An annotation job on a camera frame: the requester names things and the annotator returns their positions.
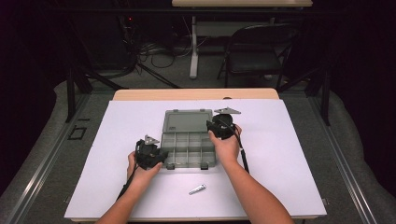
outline black chair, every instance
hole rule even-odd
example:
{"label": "black chair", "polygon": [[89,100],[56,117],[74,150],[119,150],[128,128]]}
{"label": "black chair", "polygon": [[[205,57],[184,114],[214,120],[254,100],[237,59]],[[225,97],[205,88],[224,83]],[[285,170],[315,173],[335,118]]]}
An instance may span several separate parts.
{"label": "black chair", "polygon": [[291,45],[299,34],[297,27],[283,23],[252,25],[236,31],[226,47],[218,79],[225,71],[224,87],[227,88],[229,75],[278,75],[278,89]]}

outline gray storage box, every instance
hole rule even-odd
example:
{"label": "gray storage box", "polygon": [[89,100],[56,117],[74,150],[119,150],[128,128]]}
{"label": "gray storage box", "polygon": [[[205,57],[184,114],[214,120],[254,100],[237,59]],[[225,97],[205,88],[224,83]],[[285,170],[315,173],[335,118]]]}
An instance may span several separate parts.
{"label": "gray storage box", "polygon": [[163,123],[161,150],[168,152],[164,166],[201,168],[216,165],[215,147],[209,139],[206,121],[212,120],[212,110],[167,110]]}

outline hand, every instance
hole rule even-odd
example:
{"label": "hand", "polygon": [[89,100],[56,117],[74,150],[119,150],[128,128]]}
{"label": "hand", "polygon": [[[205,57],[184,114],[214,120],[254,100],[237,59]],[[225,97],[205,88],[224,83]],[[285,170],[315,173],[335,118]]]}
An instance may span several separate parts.
{"label": "hand", "polygon": [[[134,151],[128,155],[128,162],[129,162],[127,169],[128,178],[129,176],[131,176],[132,172],[134,171],[134,157],[135,157]],[[163,163],[159,162],[157,163],[157,165],[155,165],[149,170],[144,170],[141,167],[138,167],[134,172],[134,179],[132,180],[131,185],[134,185],[134,188],[140,188],[142,190],[145,190],[149,186],[149,182],[151,181],[151,179],[161,170],[162,166]]]}
{"label": "hand", "polygon": [[[237,129],[236,134],[241,134],[242,129],[238,125],[235,126]],[[209,131],[209,138],[213,145],[215,145],[216,153],[218,154],[219,160],[223,165],[228,162],[236,161],[239,155],[239,143],[235,135],[221,140],[218,139],[212,131]]]}

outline white tabletop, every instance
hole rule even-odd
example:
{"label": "white tabletop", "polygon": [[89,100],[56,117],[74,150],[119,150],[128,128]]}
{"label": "white tabletop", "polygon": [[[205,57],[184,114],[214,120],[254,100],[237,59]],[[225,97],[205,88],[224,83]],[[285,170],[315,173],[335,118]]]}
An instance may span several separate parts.
{"label": "white tabletop", "polygon": [[311,7],[311,0],[173,0],[174,7]]}
{"label": "white tabletop", "polygon": [[[110,102],[64,217],[96,220],[115,202],[126,182],[127,155],[145,134],[161,139],[165,110],[227,106],[242,112],[233,119],[243,128],[241,139],[251,175],[271,190],[293,217],[325,216],[283,101],[233,99]],[[201,184],[207,189],[189,195]],[[207,171],[162,169],[130,216],[135,221],[246,218],[219,163]]]}

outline desk leg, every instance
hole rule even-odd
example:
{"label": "desk leg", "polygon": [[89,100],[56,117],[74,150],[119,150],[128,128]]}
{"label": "desk leg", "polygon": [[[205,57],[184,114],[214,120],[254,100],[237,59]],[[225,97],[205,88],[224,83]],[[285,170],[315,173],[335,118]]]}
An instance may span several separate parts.
{"label": "desk leg", "polygon": [[190,78],[196,79],[198,73],[198,49],[197,49],[197,33],[196,33],[196,18],[192,17],[191,23],[192,31],[192,56],[191,56],[191,68]]}

